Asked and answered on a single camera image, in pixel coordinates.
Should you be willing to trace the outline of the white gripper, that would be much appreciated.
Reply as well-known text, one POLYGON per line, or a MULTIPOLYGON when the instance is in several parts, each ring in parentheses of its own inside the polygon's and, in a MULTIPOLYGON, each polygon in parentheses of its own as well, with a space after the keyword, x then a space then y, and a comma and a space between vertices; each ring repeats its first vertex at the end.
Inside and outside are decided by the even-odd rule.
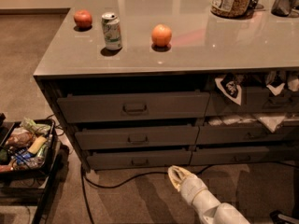
POLYGON ((193 207, 205 207, 209 198, 206 184, 187 169, 172 165, 168 168, 168 177, 183 200, 193 207))

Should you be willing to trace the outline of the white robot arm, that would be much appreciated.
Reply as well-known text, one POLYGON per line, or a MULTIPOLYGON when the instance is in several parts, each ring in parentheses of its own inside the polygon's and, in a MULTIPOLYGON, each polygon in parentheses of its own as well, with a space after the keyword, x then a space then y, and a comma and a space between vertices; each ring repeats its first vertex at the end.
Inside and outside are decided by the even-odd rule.
POLYGON ((231 204, 221 203, 197 175, 173 165, 168 168, 168 176, 182 199, 195 210, 201 224, 250 224, 231 204))

